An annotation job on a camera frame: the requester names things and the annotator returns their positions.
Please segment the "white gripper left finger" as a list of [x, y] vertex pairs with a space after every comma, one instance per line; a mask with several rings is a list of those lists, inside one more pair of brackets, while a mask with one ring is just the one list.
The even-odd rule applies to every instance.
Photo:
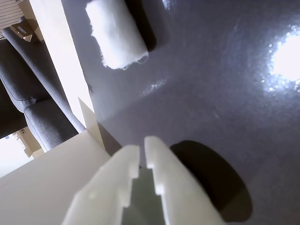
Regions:
[[64, 225], [120, 225], [131, 202], [132, 181], [139, 177], [140, 148], [127, 145], [104, 163], [79, 190]]

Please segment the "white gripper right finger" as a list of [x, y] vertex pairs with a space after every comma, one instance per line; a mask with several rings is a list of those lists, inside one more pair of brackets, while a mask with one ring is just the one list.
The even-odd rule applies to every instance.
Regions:
[[224, 224], [202, 186], [160, 138], [145, 137], [144, 149], [167, 225]]

